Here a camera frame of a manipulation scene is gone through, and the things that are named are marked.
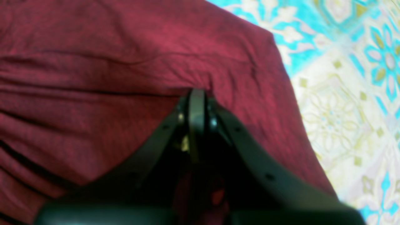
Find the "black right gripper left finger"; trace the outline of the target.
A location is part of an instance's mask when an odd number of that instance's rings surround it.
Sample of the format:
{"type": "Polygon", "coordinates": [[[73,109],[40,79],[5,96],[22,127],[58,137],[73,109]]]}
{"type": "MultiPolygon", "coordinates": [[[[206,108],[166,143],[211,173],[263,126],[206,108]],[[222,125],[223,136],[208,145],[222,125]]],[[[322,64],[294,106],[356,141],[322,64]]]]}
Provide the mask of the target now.
{"type": "Polygon", "coordinates": [[[47,203],[35,225],[177,225],[177,182],[200,161],[205,91],[193,89],[145,143],[94,182],[47,203]]]}

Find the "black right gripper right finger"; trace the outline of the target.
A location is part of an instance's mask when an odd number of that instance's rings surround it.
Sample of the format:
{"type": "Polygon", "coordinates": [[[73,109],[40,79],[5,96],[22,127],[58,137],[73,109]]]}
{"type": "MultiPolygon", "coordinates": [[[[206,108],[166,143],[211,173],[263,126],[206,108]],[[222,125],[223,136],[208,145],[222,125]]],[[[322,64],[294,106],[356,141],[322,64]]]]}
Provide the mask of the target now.
{"type": "Polygon", "coordinates": [[[225,225],[364,225],[360,213],[274,160],[214,98],[206,100],[205,158],[225,182],[225,225]]]}

